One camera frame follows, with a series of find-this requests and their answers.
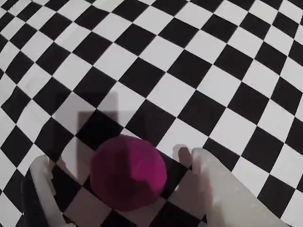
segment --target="black and white tile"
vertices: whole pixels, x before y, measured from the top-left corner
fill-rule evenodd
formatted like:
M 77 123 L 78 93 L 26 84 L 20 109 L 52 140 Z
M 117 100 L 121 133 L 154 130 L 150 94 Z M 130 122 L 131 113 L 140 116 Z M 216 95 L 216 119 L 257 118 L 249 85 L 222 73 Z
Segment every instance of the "black and white tile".
M 302 17 L 298 0 L 0 0 L 0 226 L 23 226 L 20 184 L 42 154 L 77 226 L 207 226 L 194 147 L 302 226 Z M 168 173 L 127 213 L 89 183 L 94 150 L 120 133 Z

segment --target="checkerboard floor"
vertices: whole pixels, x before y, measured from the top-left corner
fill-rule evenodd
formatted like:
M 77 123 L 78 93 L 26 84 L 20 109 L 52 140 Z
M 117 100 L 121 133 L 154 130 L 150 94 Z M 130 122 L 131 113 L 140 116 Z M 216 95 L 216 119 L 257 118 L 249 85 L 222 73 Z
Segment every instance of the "checkerboard floor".
M 42 154 L 77 226 L 206 226 L 178 157 L 194 147 L 303 226 L 302 17 L 300 0 L 0 0 L 0 226 L 24 226 L 20 185 Z M 89 184 L 94 150 L 120 133 L 168 173 L 128 213 Z

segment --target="pink ball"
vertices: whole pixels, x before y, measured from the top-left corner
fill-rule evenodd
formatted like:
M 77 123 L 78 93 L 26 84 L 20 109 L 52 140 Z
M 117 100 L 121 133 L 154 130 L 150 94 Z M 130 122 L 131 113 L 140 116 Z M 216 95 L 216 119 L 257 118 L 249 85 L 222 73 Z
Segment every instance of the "pink ball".
M 90 184 L 111 208 L 130 211 L 153 203 L 167 174 L 159 151 L 145 140 L 120 135 L 104 142 L 90 168 Z

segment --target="white square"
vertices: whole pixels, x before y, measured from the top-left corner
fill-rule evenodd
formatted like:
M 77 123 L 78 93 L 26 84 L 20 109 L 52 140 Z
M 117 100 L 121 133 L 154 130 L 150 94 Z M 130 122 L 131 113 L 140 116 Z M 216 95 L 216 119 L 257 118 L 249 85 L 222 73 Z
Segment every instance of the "white square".
M 280 29 L 271 26 L 264 41 L 288 56 L 294 40 Z
M 205 193 L 201 193 L 197 188 L 197 181 L 199 181 L 197 178 L 199 178 L 198 175 L 187 171 L 169 201 L 201 220 L 206 212 L 205 198 L 203 198 Z
M 31 3 L 30 0 L 19 0 L 12 6 L 12 8 L 9 9 L 9 13 L 17 16 L 26 6 L 28 6 L 29 3 Z
M 98 109 L 125 127 L 144 100 L 141 95 L 117 82 Z
M 54 14 L 55 11 L 43 6 L 27 21 L 27 23 L 39 30 Z
M 179 152 L 182 152 L 181 149 L 184 152 L 187 150 L 191 152 L 193 148 L 201 148 L 207 138 L 203 133 L 177 118 L 157 145 L 157 149 L 174 160 L 181 161 L 186 167 L 190 167 L 192 164 L 191 155 L 187 157 L 184 154 L 180 160 Z
M 0 79 L 0 106 L 11 96 L 16 84 L 5 73 Z
M 34 159 L 40 155 L 45 155 L 45 153 L 43 153 L 43 151 L 40 150 L 39 147 L 33 144 L 31 149 L 28 151 L 21 163 L 18 165 L 18 170 L 23 176 L 25 176 L 25 174 L 27 173 L 28 168 L 32 164 Z
M 120 5 L 124 0 L 97 0 L 93 3 L 93 6 L 98 9 L 105 10 L 107 12 L 112 12 L 118 5 Z
M 33 37 L 23 46 L 21 51 L 26 54 L 31 60 L 37 61 L 53 41 L 37 31 Z
M 72 22 L 55 40 L 55 43 L 73 52 L 90 31 Z
M 185 49 L 209 63 L 214 64 L 225 46 L 225 42 L 200 30 Z
M 70 0 L 59 9 L 58 13 L 74 21 L 88 7 L 90 7 L 90 4 L 85 0 Z
M 156 0 L 139 0 L 140 2 L 143 2 L 145 4 L 151 5 L 153 4 Z
M 30 98 L 34 98 L 44 85 L 47 84 L 51 77 L 51 75 L 34 63 L 19 81 L 18 87 L 21 88 Z
M 295 117 L 303 122 L 303 98 L 301 98 Z
M 50 115 L 34 100 L 31 100 L 20 115 L 17 126 L 32 142 L 35 142 L 42 127 L 49 119 Z
M 91 67 L 91 64 L 71 53 L 60 65 L 53 77 L 70 90 L 74 90 Z
M 303 193 L 295 190 L 289 201 L 281 220 L 291 226 L 303 226 Z
M 248 12 L 241 7 L 224 0 L 215 14 L 239 26 Z
M 134 24 L 157 35 L 172 19 L 173 16 L 150 6 L 134 21 Z
M 160 209 L 164 206 L 165 199 L 159 197 L 154 203 L 141 207 L 139 209 L 131 210 L 129 212 L 118 211 L 119 214 L 135 223 L 137 226 L 149 226 L 150 223 L 159 213 Z
M 228 106 L 240 83 L 239 79 L 213 65 L 197 90 L 218 103 Z
M 14 17 L 8 25 L 0 32 L 7 40 L 10 40 L 19 29 L 25 24 L 25 22 L 17 17 Z
M 208 10 L 188 2 L 185 7 L 179 11 L 176 18 L 188 23 L 191 26 L 201 29 L 211 15 L 212 13 Z
M 53 118 L 75 135 L 95 110 L 84 99 L 71 93 L 54 113 Z
M 105 205 L 100 199 L 81 188 L 70 203 L 64 214 L 80 227 L 99 227 L 109 215 L 111 208 Z
M 140 58 L 167 71 L 182 51 L 181 47 L 157 36 L 141 53 Z
M 287 58 L 280 76 L 285 79 L 288 83 L 293 85 L 295 88 L 303 92 L 303 68 L 300 64 Z
M 11 42 L 7 42 L 2 51 L 0 52 L 0 68 L 6 71 L 9 64 L 13 61 L 15 56 L 19 53 L 19 49 Z
M 278 11 L 260 0 L 255 0 L 250 8 L 250 13 L 269 24 L 272 24 Z
M 285 142 L 292 126 L 294 116 L 270 100 L 261 116 L 258 126 Z
M 194 88 L 166 73 L 147 99 L 177 117 L 194 92 Z
M 22 214 L 4 193 L 0 195 L 0 210 L 0 223 L 3 226 L 16 226 Z
M 135 54 L 113 43 L 94 66 L 115 80 L 119 80 L 136 59 Z
M 94 151 L 74 137 L 64 148 L 57 165 L 71 178 L 83 185 L 89 176 Z
M 241 155 L 256 125 L 230 109 L 225 109 L 210 138 Z
M 269 173 L 242 157 L 236 163 L 232 174 L 256 197 L 269 176 Z
M 251 58 L 255 58 L 262 43 L 263 40 L 241 27 L 237 28 L 228 42 L 230 46 Z
M 278 74 L 255 60 L 250 65 L 243 78 L 245 84 L 268 98 L 273 94 L 278 80 Z
M 13 176 L 16 167 L 11 163 L 9 158 L 0 150 L 0 189 L 4 190 L 5 186 L 9 182 L 11 176 Z
M 0 145 L 2 146 L 6 138 L 10 135 L 11 131 L 13 131 L 15 127 L 15 123 L 1 108 L 0 108 L 0 125 L 1 125 Z
M 296 188 L 303 174 L 303 156 L 284 144 L 270 174 Z
M 303 26 L 299 25 L 297 32 L 294 37 L 295 41 L 297 41 L 299 44 L 303 45 Z
M 279 12 L 283 13 L 285 16 L 288 16 L 298 24 L 301 22 L 303 16 L 303 10 L 288 0 L 282 1 Z
M 131 24 L 130 21 L 111 13 L 94 28 L 93 32 L 114 42 Z

